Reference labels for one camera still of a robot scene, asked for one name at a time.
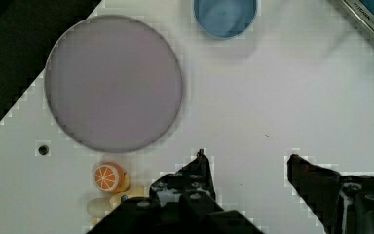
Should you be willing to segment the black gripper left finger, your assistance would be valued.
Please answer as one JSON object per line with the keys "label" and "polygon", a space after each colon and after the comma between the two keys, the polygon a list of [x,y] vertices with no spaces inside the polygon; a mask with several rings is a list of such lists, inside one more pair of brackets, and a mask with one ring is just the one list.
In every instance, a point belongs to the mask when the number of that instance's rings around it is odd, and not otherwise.
{"label": "black gripper left finger", "polygon": [[215,198],[209,160],[199,150],[192,162],[152,183],[148,196],[122,201],[87,234],[263,234]]}

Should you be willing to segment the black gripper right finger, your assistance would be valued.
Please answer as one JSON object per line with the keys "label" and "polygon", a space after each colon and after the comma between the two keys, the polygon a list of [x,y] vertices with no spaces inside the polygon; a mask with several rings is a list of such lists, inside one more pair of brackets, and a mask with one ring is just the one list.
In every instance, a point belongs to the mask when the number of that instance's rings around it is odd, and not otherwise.
{"label": "black gripper right finger", "polygon": [[374,234],[374,176],[341,175],[293,154],[287,179],[325,234]]}

